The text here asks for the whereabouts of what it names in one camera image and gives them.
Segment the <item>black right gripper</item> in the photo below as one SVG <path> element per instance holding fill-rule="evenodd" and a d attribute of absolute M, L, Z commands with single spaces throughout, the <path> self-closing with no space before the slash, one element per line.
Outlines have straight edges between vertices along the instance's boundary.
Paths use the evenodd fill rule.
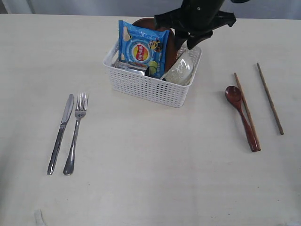
<path fill-rule="evenodd" d="M 214 29 L 236 22 L 233 13 L 220 11 L 222 0 L 184 0 L 180 8 L 155 15 L 155 27 L 175 29 L 175 48 L 179 50 L 187 41 L 187 48 L 193 49 L 200 42 L 211 38 Z M 188 32 L 207 32 L 202 35 L 189 35 Z"/>

